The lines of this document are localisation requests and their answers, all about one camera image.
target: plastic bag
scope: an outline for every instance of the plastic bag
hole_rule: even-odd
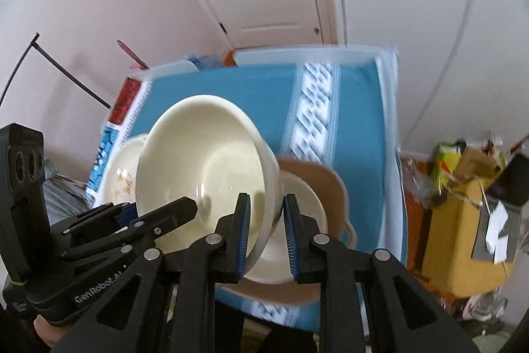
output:
[[[431,208],[434,199],[438,197],[432,179],[417,169],[413,159],[403,159],[404,190],[410,192],[413,200],[424,208]]]
[[[218,56],[195,56],[190,54],[186,56],[186,59],[194,63],[199,71],[209,71],[210,69],[223,68],[224,63],[222,63],[221,58]]]
[[[453,144],[439,143],[432,170],[432,180],[435,183],[437,193],[440,194],[449,183],[450,177],[458,167],[466,146],[467,144],[464,141],[457,141]]]

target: human hand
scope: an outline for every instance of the human hand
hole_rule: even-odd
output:
[[[55,326],[50,325],[41,315],[36,317],[33,322],[33,327],[35,328],[37,335],[49,347],[53,347],[53,345],[70,329],[70,326],[56,328]]]

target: brown bowl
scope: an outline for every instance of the brown bowl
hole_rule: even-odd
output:
[[[278,157],[279,168],[305,181],[314,190],[327,215],[329,235],[339,238],[343,229],[350,235],[350,246],[356,245],[356,234],[348,221],[348,195],[342,179],[327,166],[292,158]],[[277,305],[312,304],[319,300],[319,284],[295,282],[261,284],[243,278],[238,284],[224,285],[236,295]]]

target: dirty bowl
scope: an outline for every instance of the dirty bowl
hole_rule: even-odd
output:
[[[347,233],[347,246],[356,247],[356,232],[348,217],[348,194],[340,176],[327,166],[292,158],[278,157],[282,171],[290,172],[310,186],[319,201],[327,219],[327,233],[339,238],[342,231]],[[236,295],[258,300],[266,304],[292,306],[307,305],[319,300],[319,284],[298,284],[295,282],[276,284],[256,283],[243,278],[239,284],[227,284],[223,289]]]
[[[104,204],[136,201],[136,169],[146,138],[147,134],[130,138],[110,159],[100,187]]]
[[[233,213],[239,193],[250,195],[245,271],[257,262],[281,211],[279,166],[248,116],[211,95],[192,96],[169,108],[150,131],[138,163],[136,199],[144,215],[187,196],[197,202],[191,222],[157,239],[170,253],[215,231]]]
[[[290,172],[280,171],[279,176],[284,194],[295,194],[301,214],[312,217],[316,220],[319,231],[327,233],[327,216],[314,190],[300,177]],[[283,214],[263,254],[244,277],[262,284],[283,284],[294,281],[290,272]]]

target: white patterned stripe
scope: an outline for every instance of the white patterned stripe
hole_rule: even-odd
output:
[[[340,67],[298,66],[281,153],[332,166],[338,126]]]
[[[134,97],[134,100],[131,103],[131,106],[129,107],[129,110],[127,111],[127,114],[125,115],[125,118],[123,119],[123,123],[121,125],[115,125],[109,121],[105,121],[102,127],[103,129],[105,126],[109,126],[112,129],[117,130],[118,132],[117,132],[115,143],[107,159],[105,173],[103,175],[106,174],[106,168],[108,167],[108,164],[110,163],[110,160],[112,159],[112,157],[115,155],[117,150],[119,150],[125,144],[125,142],[129,138],[132,127],[134,126],[134,123],[136,123],[136,120],[145,104],[145,101],[147,100],[147,97],[149,97],[151,88],[152,88],[152,82],[144,81],[141,83],[140,90],[138,91],[138,94]],[[89,195],[91,197],[91,200],[92,200],[91,208],[96,208],[103,203],[102,196],[101,196],[101,185],[98,187],[97,191],[87,188],[86,195]]]
[[[299,307],[282,307],[280,305],[263,304],[253,299],[246,299],[242,304],[242,310],[267,322],[293,328],[300,315]]]

